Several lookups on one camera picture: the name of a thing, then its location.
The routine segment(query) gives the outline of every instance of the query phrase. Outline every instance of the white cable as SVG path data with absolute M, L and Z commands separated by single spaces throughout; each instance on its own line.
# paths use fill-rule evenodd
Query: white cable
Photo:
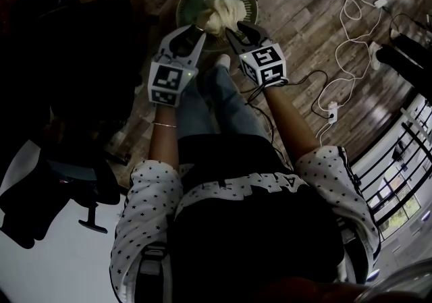
M 327 127 L 329 125 L 329 123 L 324 124 L 323 127 L 321 127 L 320 130 L 318 130 L 317 135 L 315 136 L 315 138 L 318 138 L 319 133 L 321 133 L 321 130 L 323 130 L 325 127 Z
M 362 1 L 364 4 L 366 4 L 366 5 L 370 5 L 371 7 L 374 7 L 374 8 L 376 8 L 376 6 L 374 5 L 374 4 L 372 4 L 372 3 L 369 3 L 369 2 L 366 2 L 365 0 L 360 0 L 360 1 Z M 353 4 L 355 4 L 355 6 L 357 7 L 357 10 L 358 10 L 358 12 L 359 12 L 359 16 L 356 18 L 356 17 L 354 17 L 354 16 L 351 16 L 351 15 L 349 15 L 348 14 L 348 12 L 346 11 L 346 8 L 347 8 L 347 5 L 348 5 L 348 2 L 352 2 Z M 372 62 L 372 57 L 371 57 L 371 54 L 369 53 L 369 46 L 368 46 L 368 44 L 367 44 L 367 41 L 363 41 L 363 40 L 360 40 L 360 39 L 362 39 L 362 38 L 364 38 L 364 37 L 366 37 L 366 36 L 370 36 L 370 35 L 372 35 L 372 33 L 373 33 L 373 31 L 375 31 L 375 29 L 378 27 L 378 25 L 379 25 L 379 23 L 380 23 L 380 21 L 381 21 L 381 16 L 382 16 L 382 14 L 383 14 L 383 10 L 382 10 L 382 8 L 379 10 L 379 17 L 378 17 L 378 21 L 377 21 L 377 23 L 373 26 L 373 28 L 372 28 L 372 30 L 368 33 L 368 34 L 363 34 L 363 35 L 361 35 L 361 36 L 358 36 L 357 38 L 350 38 L 350 36 L 348 35 L 348 31 L 347 31 L 347 29 L 346 29 L 346 26 L 345 26 L 345 23 L 344 23 L 344 21 L 343 21 L 343 19 L 342 19 L 342 14 L 345 14 L 345 16 L 348 18 L 348 19 L 350 19 L 350 20 L 353 20 L 353 21 L 360 21 L 361 19 L 362 19 L 362 10 L 361 10 L 361 8 L 360 8 L 360 6 L 358 5 L 358 3 L 355 1 L 355 0 L 345 0 L 345 3 L 344 3 L 344 6 L 342 7 L 342 9 L 341 9 L 341 11 L 340 11 L 340 14 L 339 14 L 339 19 L 340 19 L 340 22 L 341 22 L 341 24 L 342 24 L 342 28 L 344 29 L 344 32 L 345 32 L 345 35 L 346 35 L 346 38 L 347 38 L 347 40 L 346 41 L 344 41 L 342 44 L 340 44 L 337 48 L 336 48 L 336 50 L 335 50 L 335 58 L 336 58 L 336 63 L 337 63 L 337 65 L 339 66 L 339 68 L 344 72 L 344 73 L 347 73 L 348 75 L 350 75 L 351 76 L 351 78 L 338 78 L 338 79 L 335 79 L 335 80 L 333 80 L 333 81 L 331 81 L 322 91 L 321 91 L 321 94 L 319 95 L 319 98 L 318 98 L 318 107 L 322 110 L 322 111 L 324 111 L 324 112 L 329 112 L 329 110 L 328 109 L 324 109 L 322 106 L 321 106 L 321 98 L 323 97 L 323 95 L 324 95 L 324 92 L 332 85 L 332 84 L 334 84 L 335 82 L 337 82 L 337 81 L 347 81 L 347 82 L 351 82 L 352 81 L 352 86 L 351 86 L 351 91 L 350 91 L 350 96 L 348 97 L 348 99 L 343 103 L 343 104 L 341 104 L 341 105 L 339 105 L 337 108 L 339 109 L 339 108 L 341 108 L 341 107 L 343 107 L 348 101 L 350 101 L 350 99 L 351 99 L 351 97 L 352 97 L 352 92 L 353 92 L 353 90 L 354 90 L 354 87 L 355 87 L 355 84 L 356 84 L 356 81 L 357 80 L 362 80 L 363 78 L 364 78 L 364 76 L 366 75 L 366 72 L 367 72 L 367 70 L 368 70 L 368 68 L 369 68 L 369 66 L 371 65 L 371 62 Z M 342 65 L 341 65 L 341 63 L 340 63 L 340 61 L 339 61 L 339 58 L 338 58 L 338 52 L 339 52 L 339 50 L 340 50 L 340 48 L 341 47 L 343 47 L 345 44 L 347 44 L 347 43 L 357 43 L 357 44 L 363 44 L 363 45 L 365 45 L 366 46 L 366 48 L 367 48 L 367 51 L 368 51 L 368 55 L 369 55 L 369 63 L 368 63 L 368 65 L 366 66 L 366 69 L 365 69 L 365 71 L 363 72 L 363 74 L 362 74 L 362 76 L 361 77 L 359 77 L 359 78 L 357 78 L 352 72 L 348 72 L 347 70 L 345 70 L 343 67 L 342 67 Z
M 319 146 L 320 146 L 320 147 L 323 146 L 323 143 L 322 143 L 322 141 L 321 141 L 321 139 L 323 138 L 323 135 L 324 135 L 324 134 L 325 134 L 325 133 L 326 133 L 326 132 L 327 132 L 327 131 L 328 131 L 328 130 L 333 126 L 333 124 L 334 124 L 334 123 L 330 124 L 330 126 L 329 126 L 326 130 L 324 130 L 323 133 L 319 136 Z

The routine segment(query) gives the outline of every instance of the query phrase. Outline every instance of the power strip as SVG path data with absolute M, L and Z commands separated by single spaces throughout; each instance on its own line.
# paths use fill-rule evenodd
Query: power strip
M 334 124 L 338 121 L 338 104 L 335 101 L 332 101 L 329 104 L 329 124 Z

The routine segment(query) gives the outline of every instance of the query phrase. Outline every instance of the wall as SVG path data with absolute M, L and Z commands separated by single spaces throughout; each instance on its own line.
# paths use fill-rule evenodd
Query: wall
M 0 192 L 31 171 L 37 146 L 26 144 L 14 159 Z M 91 231 L 80 224 L 87 220 L 84 207 L 69 201 L 56 216 L 44 240 L 23 249 L 0 232 L 0 288 L 12 303 L 117 303 L 109 280 L 109 261 L 114 229 L 123 209 L 100 204 L 96 223 L 108 234 Z M 4 213 L 0 211 L 0 225 Z

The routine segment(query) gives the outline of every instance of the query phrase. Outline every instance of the leg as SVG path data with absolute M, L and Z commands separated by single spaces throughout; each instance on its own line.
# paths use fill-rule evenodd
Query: leg
M 258 135 L 268 139 L 258 117 L 245 105 L 246 101 L 225 66 L 217 65 L 207 72 L 204 83 L 213 101 L 221 132 Z
M 196 79 L 186 87 L 176 113 L 179 139 L 190 135 L 215 133 L 209 110 L 196 87 Z
M 409 56 L 409 58 L 421 65 L 427 71 L 430 72 L 432 70 L 432 54 L 422 45 L 418 44 L 412 39 L 409 39 L 403 34 L 395 37 L 393 43 L 407 56 Z
M 403 54 L 395 49 L 383 45 L 383 48 L 377 51 L 378 61 L 390 65 L 405 80 L 411 83 L 414 88 L 423 95 L 428 101 L 432 101 L 432 91 L 426 82 L 426 71 L 413 64 Z

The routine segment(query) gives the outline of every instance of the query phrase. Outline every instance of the foot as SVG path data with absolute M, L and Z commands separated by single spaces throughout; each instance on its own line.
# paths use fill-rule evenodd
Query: foot
M 381 46 L 378 45 L 375 41 L 373 41 L 369 45 L 369 55 L 371 55 L 371 67 L 374 70 L 379 70 L 381 67 L 381 62 L 378 61 L 377 52 L 381 49 Z
M 229 68 L 231 65 L 231 57 L 223 53 L 222 55 L 219 56 L 219 58 L 215 62 L 215 67 L 217 67 L 218 65 L 222 65 L 223 67 L 230 70 Z
M 392 40 L 395 40 L 396 38 L 398 38 L 399 37 L 399 35 L 400 35 L 400 33 L 397 31 L 397 30 L 391 30 L 391 32 L 390 32 L 390 38 L 392 39 Z

